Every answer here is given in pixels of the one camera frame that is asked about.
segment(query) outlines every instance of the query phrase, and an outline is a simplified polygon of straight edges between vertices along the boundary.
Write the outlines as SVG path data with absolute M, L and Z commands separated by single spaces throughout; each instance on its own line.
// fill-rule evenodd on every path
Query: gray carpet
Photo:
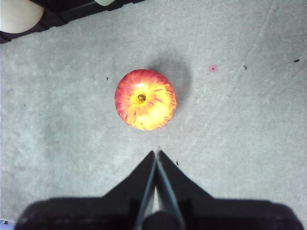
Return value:
M 101 196 L 160 146 L 214 197 L 284 203 L 306 228 L 306 12 L 305 0 L 147 0 L 1 45 L 1 219 Z M 115 110 L 119 80 L 142 68 L 178 96 L 155 131 Z

